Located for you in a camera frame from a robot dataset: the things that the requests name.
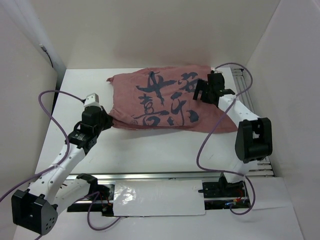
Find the pink red printed pillowcase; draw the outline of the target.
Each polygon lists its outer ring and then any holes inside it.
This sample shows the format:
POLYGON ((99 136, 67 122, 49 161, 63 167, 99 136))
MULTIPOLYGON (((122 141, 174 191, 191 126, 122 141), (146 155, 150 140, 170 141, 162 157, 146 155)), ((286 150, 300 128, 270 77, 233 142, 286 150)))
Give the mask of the pink red printed pillowcase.
POLYGON ((199 79, 205 80, 206 65, 143 68, 107 79, 113 87, 109 115, 114 127, 126 130, 179 129, 200 133, 231 133, 237 130, 223 111, 213 104, 193 100, 199 79))

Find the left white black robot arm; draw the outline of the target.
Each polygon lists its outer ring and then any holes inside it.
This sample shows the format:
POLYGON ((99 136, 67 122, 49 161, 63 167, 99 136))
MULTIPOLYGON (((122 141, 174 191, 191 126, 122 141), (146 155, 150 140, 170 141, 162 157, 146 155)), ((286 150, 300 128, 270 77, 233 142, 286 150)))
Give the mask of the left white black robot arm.
POLYGON ((68 152, 66 157, 59 155, 52 170, 41 174, 26 190, 16 190, 12 195, 13 223, 44 236, 53 229, 59 214, 74 202, 97 197, 100 186, 90 174, 81 173, 72 182, 64 182, 95 146, 100 133, 112 126, 112 117, 102 106, 86 106, 81 121, 68 135, 69 144, 63 146, 68 152))

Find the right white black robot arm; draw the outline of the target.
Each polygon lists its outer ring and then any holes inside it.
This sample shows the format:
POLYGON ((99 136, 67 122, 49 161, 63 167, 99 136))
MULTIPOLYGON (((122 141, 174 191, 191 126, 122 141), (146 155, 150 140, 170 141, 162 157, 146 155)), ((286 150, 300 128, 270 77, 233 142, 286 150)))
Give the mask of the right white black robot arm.
POLYGON ((235 143, 230 149, 232 161, 227 170, 215 170, 225 177, 218 184, 220 194, 230 196, 236 189, 235 183, 242 181, 258 161, 273 152, 271 120, 249 110, 232 89, 225 88, 223 74, 214 70, 207 75, 207 80, 197 81, 193 99, 215 105, 223 111, 223 118, 229 117, 237 126, 235 143))

